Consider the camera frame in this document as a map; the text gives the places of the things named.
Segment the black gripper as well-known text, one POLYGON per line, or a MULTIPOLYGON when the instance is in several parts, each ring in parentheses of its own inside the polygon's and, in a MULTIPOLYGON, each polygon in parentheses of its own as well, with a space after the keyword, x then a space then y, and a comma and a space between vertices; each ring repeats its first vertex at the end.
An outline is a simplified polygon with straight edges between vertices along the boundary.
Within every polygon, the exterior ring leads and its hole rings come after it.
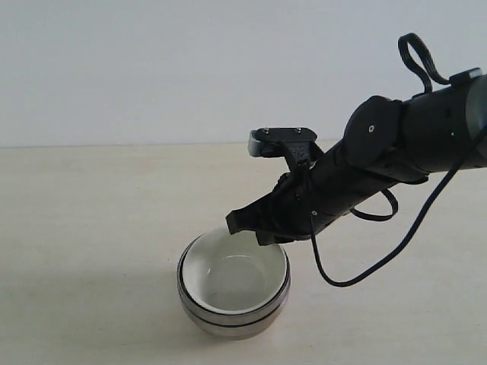
POLYGON ((389 188, 396 182, 384 176, 350 166, 344 159, 342 145, 333 145, 309 170, 309 176, 280 176, 272 192, 226 216, 230 234, 254 231, 259 246, 293 243, 310 239, 355 206, 382 192, 392 212, 373 215, 359 212, 370 221, 387 221, 399 210, 399 203, 389 188))

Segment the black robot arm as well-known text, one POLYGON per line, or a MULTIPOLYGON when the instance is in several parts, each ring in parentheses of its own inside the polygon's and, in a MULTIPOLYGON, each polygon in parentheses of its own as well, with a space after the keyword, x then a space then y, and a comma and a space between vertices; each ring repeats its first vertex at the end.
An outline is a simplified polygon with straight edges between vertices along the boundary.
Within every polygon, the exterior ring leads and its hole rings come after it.
POLYGON ((288 165, 271 192, 226 217, 231 233, 253 231, 262 246, 308 240, 371 196, 396 184, 418 185, 466 154, 466 170, 486 165, 486 78, 391 100, 372 96, 350 117, 342 138, 321 150, 305 127, 251 132, 254 157, 288 165))

